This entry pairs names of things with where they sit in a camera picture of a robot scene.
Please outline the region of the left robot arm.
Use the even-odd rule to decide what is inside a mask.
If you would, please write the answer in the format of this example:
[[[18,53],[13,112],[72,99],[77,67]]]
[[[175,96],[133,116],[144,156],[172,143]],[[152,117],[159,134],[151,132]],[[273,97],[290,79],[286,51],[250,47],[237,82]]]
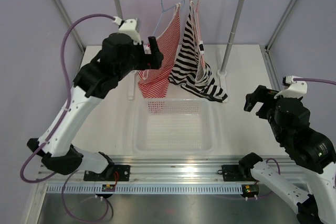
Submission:
[[[113,176],[114,162],[108,155],[80,150],[72,141],[88,115],[131,71],[161,67],[163,54],[156,38],[150,36],[148,41],[149,54],[143,43],[134,43],[124,33],[113,33],[103,40],[91,61],[80,68],[70,88],[70,98],[50,128],[40,138],[27,142],[47,169],[62,175],[86,170],[102,181]]]

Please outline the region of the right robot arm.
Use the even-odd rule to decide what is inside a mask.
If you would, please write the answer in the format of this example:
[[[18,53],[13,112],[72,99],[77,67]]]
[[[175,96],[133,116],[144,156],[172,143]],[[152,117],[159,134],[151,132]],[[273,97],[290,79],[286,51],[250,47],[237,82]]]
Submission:
[[[239,176],[255,179],[291,207],[300,223],[335,223],[335,149],[323,134],[310,127],[310,111],[300,98],[285,98],[278,91],[258,86],[246,95],[244,111],[262,104],[256,115],[268,121],[275,140],[305,174],[305,192],[273,172],[255,153],[238,162]]]

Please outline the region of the black white striped tank top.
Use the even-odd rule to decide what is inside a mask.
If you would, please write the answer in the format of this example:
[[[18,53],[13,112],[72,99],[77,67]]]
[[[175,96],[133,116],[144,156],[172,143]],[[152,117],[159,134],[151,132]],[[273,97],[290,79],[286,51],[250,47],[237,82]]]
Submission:
[[[190,1],[182,44],[175,57],[169,82],[197,97],[212,102],[226,102],[226,91],[216,84],[211,67],[204,59],[204,44],[197,22],[198,13],[194,3]]]

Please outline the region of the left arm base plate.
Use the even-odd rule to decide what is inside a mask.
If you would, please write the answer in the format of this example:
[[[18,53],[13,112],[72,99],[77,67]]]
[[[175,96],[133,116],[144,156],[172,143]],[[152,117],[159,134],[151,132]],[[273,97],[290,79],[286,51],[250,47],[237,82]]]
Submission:
[[[128,182],[130,177],[130,165],[114,164],[101,174],[86,170],[83,180],[86,182]]]

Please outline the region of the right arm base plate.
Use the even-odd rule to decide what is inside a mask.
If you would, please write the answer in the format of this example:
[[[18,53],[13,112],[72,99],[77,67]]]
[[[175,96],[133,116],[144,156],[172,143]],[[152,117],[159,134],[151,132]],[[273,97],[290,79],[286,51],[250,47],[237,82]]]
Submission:
[[[239,165],[222,165],[217,174],[221,175],[225,182],[258,182],[250,171],[240,168]]]

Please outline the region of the pink wire hanger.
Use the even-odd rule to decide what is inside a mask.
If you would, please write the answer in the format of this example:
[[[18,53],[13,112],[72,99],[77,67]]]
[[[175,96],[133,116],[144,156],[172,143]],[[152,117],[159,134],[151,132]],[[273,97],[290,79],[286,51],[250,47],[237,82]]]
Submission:
[[[199,1],[197,0],[196,5],[190,0],[191,5],[191,23],[194,30],[194,38],[197,45],[196,52],[198,53],[198,67],[196,74],[196,82],[200,83],[204,78],[205,74],[205,60],[204,60],[204,45],[201,38],[200,23],[199,23]]]

